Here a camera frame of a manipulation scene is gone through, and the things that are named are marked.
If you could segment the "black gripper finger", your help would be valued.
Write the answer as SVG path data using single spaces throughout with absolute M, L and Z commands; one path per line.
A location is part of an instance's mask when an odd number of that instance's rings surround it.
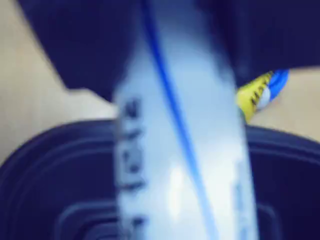
M 111 101 L 124 81 L 145 77 L 143 0 L 20 0 L 23 15 L 63 84 Z
M 320 64 L 318 0 L 199 0 L 238 87 L 269 71 Z

